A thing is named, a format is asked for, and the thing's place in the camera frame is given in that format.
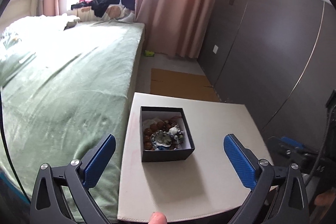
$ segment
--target table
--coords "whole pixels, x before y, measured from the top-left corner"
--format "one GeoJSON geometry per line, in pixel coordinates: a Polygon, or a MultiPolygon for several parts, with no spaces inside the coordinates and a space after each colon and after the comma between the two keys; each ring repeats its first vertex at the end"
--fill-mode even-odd
{"type": "Polygon", "coordinates": [[[168,222],[227,212],[248,193],[223,149],[234,133],[259,159],[271,161],[263,139],[244,105],[135,93],[121,167],[118,219],[148,222],[160,211],[168,222]],[[141,162],[140,107],[182,107],[195,144],[184,161],[141,162]]]}

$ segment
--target gray floor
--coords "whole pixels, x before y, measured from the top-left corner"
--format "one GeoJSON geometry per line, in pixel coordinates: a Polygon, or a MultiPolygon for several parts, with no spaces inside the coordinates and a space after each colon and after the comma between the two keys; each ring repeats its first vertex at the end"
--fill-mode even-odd
{"type": "Polygon", "coordinates": [[[151,92],[152,68],[204,75],[204,72],[195,59],[168,57],[164,54],[155,54],[154,57],[141,56],[136,79],[136,92],[151,92]]]}

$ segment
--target box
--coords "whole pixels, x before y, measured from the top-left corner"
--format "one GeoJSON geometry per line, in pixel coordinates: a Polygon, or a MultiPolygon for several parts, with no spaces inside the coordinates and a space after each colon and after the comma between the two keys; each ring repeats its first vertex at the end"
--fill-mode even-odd
{"type": "Polygon", "coordinates": [[[142,162],[185,160],[195,150],[193,138],[190,134],[188,123],[182,108],[142,106],[140,112],[140,135],[142,162]],[[164,121],[169,120],[172,117],[181,117],[174,119],[174,121],[178,123],[179,128],[184,132],[184,142],[181,144],[182,149],[159,151],[144,150],[142,122],[154,118],[159,118],[164,121]]]}

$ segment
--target gray wood panel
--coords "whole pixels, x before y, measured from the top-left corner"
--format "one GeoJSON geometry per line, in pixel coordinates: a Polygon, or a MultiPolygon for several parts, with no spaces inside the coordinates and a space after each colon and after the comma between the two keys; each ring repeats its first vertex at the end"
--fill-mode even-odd
{"type": "Polygon", "coordinates": [[[326,127],[325,104],[336,89],[336,11],[325,4],[312,58],[288,101],[262,131],[263,137],[288,136],[319,149],[326,127]]]}
{"type": "Polygon", "coordinates": [[[245,104],[259,129],[288,98],[309,59],[322,0],[248,0],[215,85],[223,102],[245,104]]]}
{"type": "Polygon", "coordinates": [[[214,85],[237,35],[247,0],[216,0],[198,62],[214,85]],[[216,54],[214,45],[218,46],[216,54]]]}

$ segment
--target silver bolt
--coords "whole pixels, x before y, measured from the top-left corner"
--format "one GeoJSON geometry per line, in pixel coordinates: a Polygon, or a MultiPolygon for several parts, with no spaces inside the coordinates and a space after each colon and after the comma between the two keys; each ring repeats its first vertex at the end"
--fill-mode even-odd
{"type": "Polygon", "coordinates": [[[267,166],[269,162],[268,162],[267,160],[265,160],[265,159],[261,159],[261,160],[259,161],[259,163],[260,163],[262,166],[267,166]]]}
{"type": "Polygon", "coordinates": [[[48,164],[42,164],[41,165],[41,169],[44,170],[44,169],[47,169],[48,168],[48,164]]]}
{"type": "Polygon", "coordinates": [[[77,159],[72,160],[72,161],[70,162],[70,164],[71,164],[72,166],[76,166],[76,165],[79,164],[79,160],[77,160],[77,159]]]}
{"type": "Polygon", "coordinates": [[[291,164],[291,167],[295,170],[298,170],[299,166],[297,164],[291,164]]]}

